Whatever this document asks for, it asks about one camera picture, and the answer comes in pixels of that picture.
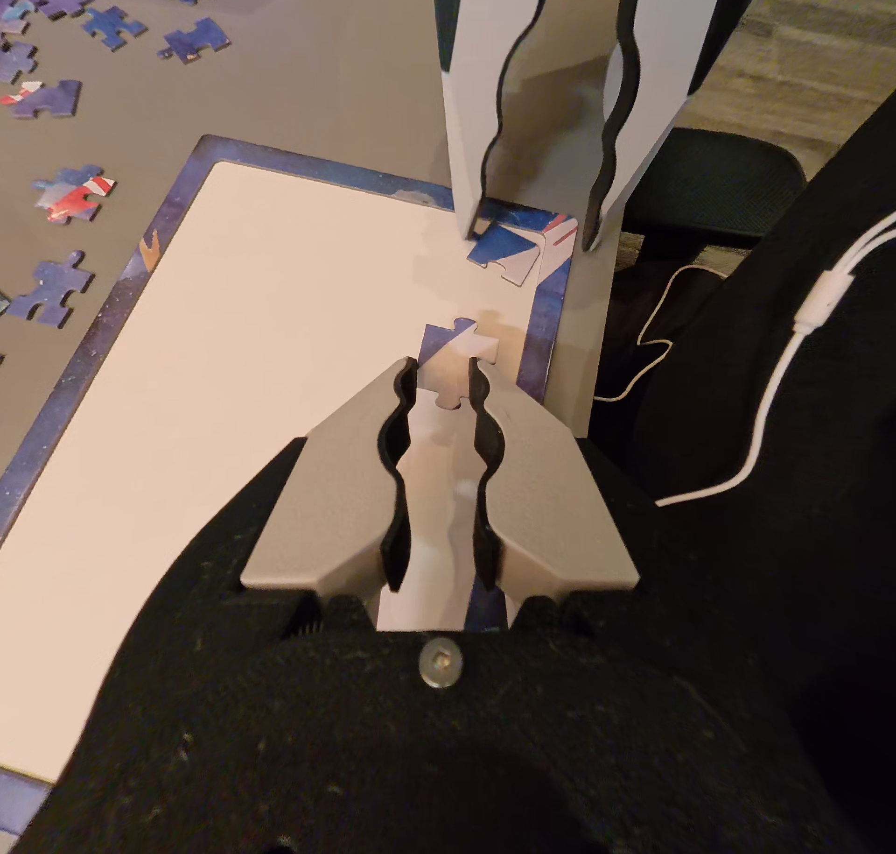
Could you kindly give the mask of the white blue rocket puzzle piece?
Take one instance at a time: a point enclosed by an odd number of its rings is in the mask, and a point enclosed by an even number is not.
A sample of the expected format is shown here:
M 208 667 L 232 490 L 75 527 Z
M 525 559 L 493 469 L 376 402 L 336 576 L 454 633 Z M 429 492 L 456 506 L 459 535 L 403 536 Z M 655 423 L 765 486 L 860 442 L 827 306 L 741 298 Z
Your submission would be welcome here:
M 469 397 L 469 361 L 484 359 L 494 364 L 499 340 L 479 335 L 476 321 L 456 318 L 452 328 L 432 324 L 425 327 L 418 357 L 419 389 L 435 393 L 435 405 L 443 410 L 458 409 Z
M 476 238 L 467 260 L 482 268 L 498 265 L 503 280 L 520 288 L 540 255 L 539 241 L 499 222 L 492 222 Z

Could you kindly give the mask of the red striped puzzle piece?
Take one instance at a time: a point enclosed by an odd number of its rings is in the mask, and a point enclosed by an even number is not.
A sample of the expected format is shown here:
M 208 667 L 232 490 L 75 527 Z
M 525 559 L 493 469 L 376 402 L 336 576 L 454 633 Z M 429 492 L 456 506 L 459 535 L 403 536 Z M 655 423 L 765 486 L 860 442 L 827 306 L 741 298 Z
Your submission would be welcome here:
M 46 212 L 47 220 L 67 225 L 72 219 L 92 221 L 99 204 L 89 198 L 105 198 L 117 184 L 115 179 L 104 176 L 101 166 L 85 164 L 60 168 L 52 179 L 34 180 L 30 187 L 39 192 L 35 206 Z

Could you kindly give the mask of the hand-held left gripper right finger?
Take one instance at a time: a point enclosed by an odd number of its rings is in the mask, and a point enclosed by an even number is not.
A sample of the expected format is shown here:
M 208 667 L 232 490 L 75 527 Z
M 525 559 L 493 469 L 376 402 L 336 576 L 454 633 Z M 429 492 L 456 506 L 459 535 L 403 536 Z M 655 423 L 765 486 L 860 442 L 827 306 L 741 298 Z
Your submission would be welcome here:
M 484 471 L 466 625 L 508 626 L 505 600 L 631 596 L 639 571 L 573 432 L 483 358 L 469 360 L 469 402 Z

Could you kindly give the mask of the person's black clothing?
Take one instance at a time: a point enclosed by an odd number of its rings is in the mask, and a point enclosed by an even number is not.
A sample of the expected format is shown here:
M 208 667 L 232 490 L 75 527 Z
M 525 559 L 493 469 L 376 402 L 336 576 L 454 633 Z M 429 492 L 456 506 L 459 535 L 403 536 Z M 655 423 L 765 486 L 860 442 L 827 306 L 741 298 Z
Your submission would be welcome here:
M 653 498 L 744 466 L 764 390 L 812 286 L 894 212 L 890 94 L 773 229 L 699 304 L 673 304 L 635 346 L 640 266 L 620 273 L 588 436 Z M 871 852 L 894 852 L 894 241 L 849 271 L 828 320 L 774 394 L 735 488 L 666 507 L 735 602 L 828 791 Z

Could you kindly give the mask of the white puzzle frame blue border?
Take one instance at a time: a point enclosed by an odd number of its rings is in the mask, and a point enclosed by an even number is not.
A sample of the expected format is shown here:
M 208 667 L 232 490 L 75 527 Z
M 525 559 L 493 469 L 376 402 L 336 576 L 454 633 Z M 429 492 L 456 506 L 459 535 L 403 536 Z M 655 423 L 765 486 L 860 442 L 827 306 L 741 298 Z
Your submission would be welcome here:
M 543 400 L 577 224 L 523 286 L 467 260 L 452 193 L 205 135 L 2 475 L 2 852 L 81 735 L 141 606 L 218 508 L 456 318 Z

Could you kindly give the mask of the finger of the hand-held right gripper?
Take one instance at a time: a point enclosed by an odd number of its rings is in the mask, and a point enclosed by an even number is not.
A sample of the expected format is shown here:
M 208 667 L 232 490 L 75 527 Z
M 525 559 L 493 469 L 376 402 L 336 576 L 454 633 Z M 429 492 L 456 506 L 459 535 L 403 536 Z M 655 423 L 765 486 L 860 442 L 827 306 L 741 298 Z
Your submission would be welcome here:
M 686 102 L 718 0 L 619 0 L 603 93 L 599 172 L 583 251 L 608 232 Z
M 462 239 L 474 235 L 485 197 L 487 159 L 502 128 L 504 76 L 544 1 L 441 0 L 442 101 Z

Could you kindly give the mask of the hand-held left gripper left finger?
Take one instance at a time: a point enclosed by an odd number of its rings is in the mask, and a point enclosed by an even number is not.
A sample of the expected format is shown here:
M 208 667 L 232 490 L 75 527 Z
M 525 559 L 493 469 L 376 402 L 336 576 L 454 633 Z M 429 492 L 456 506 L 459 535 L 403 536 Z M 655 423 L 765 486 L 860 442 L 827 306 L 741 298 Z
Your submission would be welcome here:
M 398 591 L 411 531 L 398 462 L 409 449 L 419 364 L 398 359 L 304 439 L 240 575 L 245 601 L 313 607 L 353 597 L 374 626 Z

